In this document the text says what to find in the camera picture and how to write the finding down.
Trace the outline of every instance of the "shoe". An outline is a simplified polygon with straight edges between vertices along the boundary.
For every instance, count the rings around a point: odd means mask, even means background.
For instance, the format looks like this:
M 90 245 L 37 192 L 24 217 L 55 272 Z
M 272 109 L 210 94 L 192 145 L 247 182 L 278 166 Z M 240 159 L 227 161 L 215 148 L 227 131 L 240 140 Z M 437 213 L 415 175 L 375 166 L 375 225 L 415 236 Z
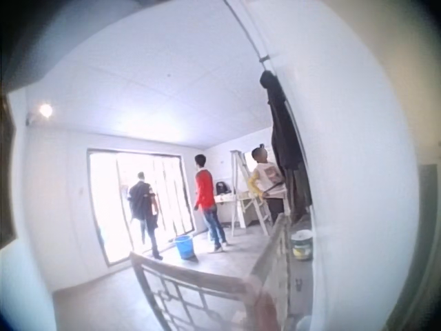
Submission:
M 222 245 L 214 246 L 213 253 L 223 252 Z

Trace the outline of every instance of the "door frame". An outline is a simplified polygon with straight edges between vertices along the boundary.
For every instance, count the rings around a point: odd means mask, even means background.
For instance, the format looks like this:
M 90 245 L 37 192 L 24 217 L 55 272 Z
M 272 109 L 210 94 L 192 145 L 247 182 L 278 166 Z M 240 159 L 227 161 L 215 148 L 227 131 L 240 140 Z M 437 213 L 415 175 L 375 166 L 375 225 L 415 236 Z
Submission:
M 183 171 L 183 158 L 182 155 L 179 154 L 162 154 L 162 153 L 149 153 L 149 152 L 136 152 L 136 151 L 131 151 L 131 150 L 117 150 L 117 149 L 106 149 L 106 148 L 88 148 L 86 151 L 86 162 L 88 165 L 88 188 L 89 188 L 89 198 L 90 198 L 90 205 L 92 208 L 92 218 L 94 221 L 94 227 L 95 227 L 95 231 L 96 231 L 96 237 L 98 239 L 100 248 L 101 248 L 101 252 L 103 253 L 103 257 L 104 257 L 104 261 L 105 264 L 107 265 L 107 267 L 112 267 L 114 265 L 118 265 L 122 262 L 126 262 L 130 260 L 130 255 L 128 255 L 127 257 L 125 257 L 124 259 L 115 261 L 115 262 L 109 262 L 109 259 L 107 258 L 107 255 L 105 253 L 105 249 L 104 249 L 104 242 L 101 240 L 101 235 L 100 235 L 100 230 L 99 230 L 99 224 L 98 221 L 96 219 L 96 212 L 95 212 L 95 207 L 94 207 L 94 202 L 93 202 L 93 197 L 92 197 L 92 178 L 91 178 L 91 172 L 90 172 L 90 155 L 94 154 L 94 153 L 109 153 L 109 154 L 120 154 L 120 153 L 126 153 L 126 154 L 141 154 L 141 155 L 149 155 L 149 156 L 153 156 L 153 157 L 168 157 L 168 158 L 178 158 L 179 159 L 179 170 L 181 171 L 181 178 L 182 178 L 182 184 L 183 184 L 183 191 L 184 191 L 184 199 L 185 199 L 185 204 L 187 205 L 187 210 L 189 212 L 190 215 L 190 222 L 192 225 L 191 230 L 184 232 L 182 235 L 185 234 L 189 234 L 191 232 L 194 231 L 194 215 L 192 213 L 192 209 L 190 208 L 190 203 L 189 203 L 189 198 L 188 198 L 188 193 L 187 193 L 187 184 L 185 182 L 185 174 Z M 122 198 L 121 198 L 121 193 L 119 194 L 120 196 L 120 200 L 121 200 L 121 207 L 122 207 Z M 173 247 L 173 243 L 171 243 L 170 245 L 167 246 L 166 250 L 169 249 L 170 247 Z

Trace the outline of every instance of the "white t-shirt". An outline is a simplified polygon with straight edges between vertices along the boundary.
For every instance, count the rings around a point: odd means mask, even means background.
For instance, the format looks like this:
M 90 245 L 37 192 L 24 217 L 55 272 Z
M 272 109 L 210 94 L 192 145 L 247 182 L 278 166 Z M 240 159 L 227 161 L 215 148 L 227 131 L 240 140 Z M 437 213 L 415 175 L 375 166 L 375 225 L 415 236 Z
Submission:
M 275 184 L 283 181 L 283 176 L 280 173 L 280 170 L 277 168 L 277 165 L 272 162 L 257 163 L 257 166 L 253 171 L 253 174 L 256 173 L 258 173 L 258 180 L 256 181 L 256 185 L 262 191 L 266 191 Z M 285 184 L 282 184 L 270 190 L 268 194 L 270 198 L 283 199 L 285 197 L 286 191 L 287 188 Z

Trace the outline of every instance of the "black bag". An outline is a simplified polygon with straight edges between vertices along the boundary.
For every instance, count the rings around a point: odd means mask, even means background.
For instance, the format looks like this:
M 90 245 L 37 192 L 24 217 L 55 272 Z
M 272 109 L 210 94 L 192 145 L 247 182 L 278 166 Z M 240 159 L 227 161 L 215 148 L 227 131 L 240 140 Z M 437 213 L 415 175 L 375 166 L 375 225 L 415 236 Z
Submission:
M 227 184 L 224 181 L 218 181 L 216 183 L 216 195 L 230 193 L 230 192 L 231 191 L 229 190 Z

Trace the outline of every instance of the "short hair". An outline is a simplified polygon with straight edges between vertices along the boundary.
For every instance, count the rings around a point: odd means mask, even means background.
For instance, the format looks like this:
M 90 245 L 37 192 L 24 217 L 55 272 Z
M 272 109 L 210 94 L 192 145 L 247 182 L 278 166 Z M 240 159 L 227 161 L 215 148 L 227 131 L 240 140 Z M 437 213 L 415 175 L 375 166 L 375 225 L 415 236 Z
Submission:
M 198 166 L 203 167 L 205 166 L 205 162 L 207 161 L 207 158 L 205 157 L 204 154 L 198 154 L 194 157 L 194 160 Z
M 263 147 L 254 148 L 251 152 L 251 156 L 253 157 L 253 159 L 256 159 L 256 157 L 258 157 L 262 153 L 262 150 Z

